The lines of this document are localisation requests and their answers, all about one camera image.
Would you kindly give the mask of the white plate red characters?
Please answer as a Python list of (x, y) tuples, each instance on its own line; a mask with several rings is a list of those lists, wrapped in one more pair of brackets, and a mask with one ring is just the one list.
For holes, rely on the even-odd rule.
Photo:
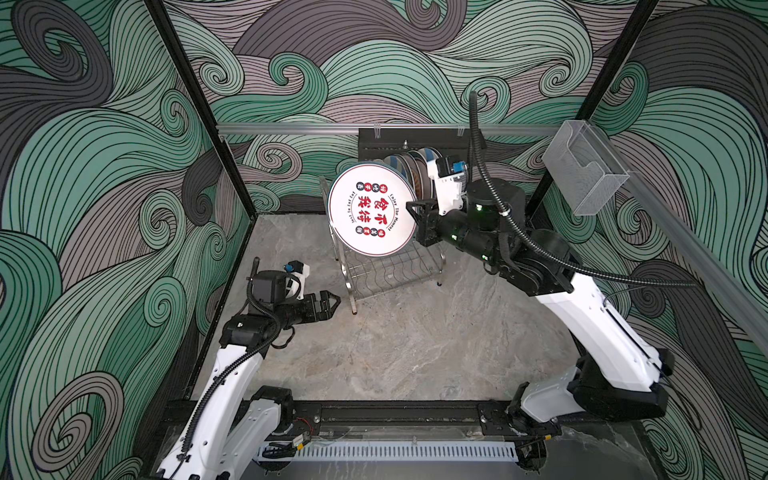
[(395, 170), (377, 163), (355, 165), (332, 184), (330, 226), (349, 249), (369, 257), (393, 255), (410, 243), (416, 224), (406, 204), (416, 196)]

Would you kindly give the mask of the blue striped plate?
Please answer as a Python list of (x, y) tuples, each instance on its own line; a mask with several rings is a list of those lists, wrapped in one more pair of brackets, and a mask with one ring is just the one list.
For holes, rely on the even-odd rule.
[(407, 162), (400, 155), (388, 155), (383, 158), (383, 162), (385, 165), (397, 171), (407, 181), (411, 180), (411, 170)]
[(450, 173), (448, 160), (437, 150), (424, 147), (419, 149), (418, 153), (425, 161), (429, 177), (445, 177)]

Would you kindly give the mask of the orange sunburst plate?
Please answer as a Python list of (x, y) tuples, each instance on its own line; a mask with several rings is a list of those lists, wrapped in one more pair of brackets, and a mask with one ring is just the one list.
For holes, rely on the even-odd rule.
[(408, 155), (413, 159), (415, 164), (413, 180), (417, 190), (417, 196), (420, 200), (430, 199), (433, 196), (433, 189), (432, 180), (428, 176), (426, 160), (423, 155), (416, 150), (409, 151)]

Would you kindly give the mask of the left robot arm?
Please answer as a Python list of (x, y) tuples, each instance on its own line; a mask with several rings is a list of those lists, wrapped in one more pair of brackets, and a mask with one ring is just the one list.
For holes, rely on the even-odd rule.
[(269, 386), (253, 395), (239, 418), (246, 390), (282, 331), (329, 320), (340, 305), (341, 298), (327, 290), (275, 305), (249, 295), (243, 311), (223, 327), (205, 390), (151, 476), (241, 478), (267, 438), (290, 430), (293, 423), (291, 391)]

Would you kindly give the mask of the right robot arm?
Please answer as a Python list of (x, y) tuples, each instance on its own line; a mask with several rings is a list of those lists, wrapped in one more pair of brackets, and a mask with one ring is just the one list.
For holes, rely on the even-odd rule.
[(453, 245), (535, 299), (567, 327), (585, 352), (565, 373), (523, 384), (514, 409), (537, 422), (587, 413), (608, 421), (665, 415), (669, 393), (662, 384), (674, 356), (643, 340), (580, 264), (569, 244), (552, 230), (527, 230), (515, 219), (519, 188), (496, 181), (471, 183), (467, 199), (451, 196), (407, 203), (423, 246)]

